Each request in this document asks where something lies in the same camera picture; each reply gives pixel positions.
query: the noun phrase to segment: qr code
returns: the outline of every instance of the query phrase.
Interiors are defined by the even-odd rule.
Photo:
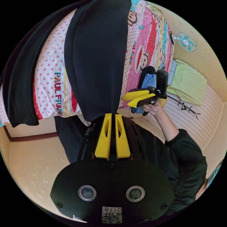
[[[121,207],[102,207],[102,223],[119,224],[122,223]]]

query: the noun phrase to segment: bedsheet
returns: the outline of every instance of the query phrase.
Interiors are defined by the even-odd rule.
[[[64,62],[64,42],[68,25],[76,10],[67,15],[46,40],[37,61],[33,100],[38,120],[60,115],[69,117],[81,114],[71,89]],[[144,0],[132,0],[128,15],[128,40],[121,97],[137,88],[140,73],[148,65],[156,70],[165,67],[170,71],[174,47],[169,37],[170,27],[156,7]],[[128,109],[120,100],[119,108]],[[6,125],[6,116],[0,93],[0,121]]]

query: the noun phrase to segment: yellow plastic bracket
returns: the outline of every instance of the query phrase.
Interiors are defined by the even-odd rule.
[[[121,99],[123,101],[131,101],[135,98],[144,96],[144,95],[148,95],[149,94],[149,90],[144,90],[144,91],[136,91],[136,92],[127,92]]]
[[[125,132],[125,127],[122,120],[122,115],[115,115],[115,126],[116,126],[116,151],[117,151],[117,159],[119,158],[129,158],[130,150],[128,146],[128,140]]]
[[[95,150],[97,158],[106,158],[109,160],[109,150],[111,141],[112,114],[105,114],[103,126]]]
[[[137,108],[137,104],[138,104],[139,101],[147,99],[147,98],[151,98],[153,96],[155,96],[155,94],[151,93],[151,94],[148,94],[148,95],[144,95],[144,96],[135,98],[131,102],[129,102],[127,105],[130,106],[130,107],[133,107],[133,108]]]

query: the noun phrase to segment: sleeve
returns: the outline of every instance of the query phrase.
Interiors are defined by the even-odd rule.
[[[184,129],[169,142],[165,142],[173,150],[179,167],[179,180],[174,187],[175,198],[166,215],[187,207],[195,201],[199,189],[205,182],[207,162],[201,149]]]

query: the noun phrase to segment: camera lens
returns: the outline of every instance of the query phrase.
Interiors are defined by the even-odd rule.
[[[126,192],[126,198],[131,202],[139,202],[145,196],[145,191],[140,186],[132,186]]]
[[[96,190],[89,185],[83,185],[78,190],[79,197],[84,201],[92,201],[96,198]]]

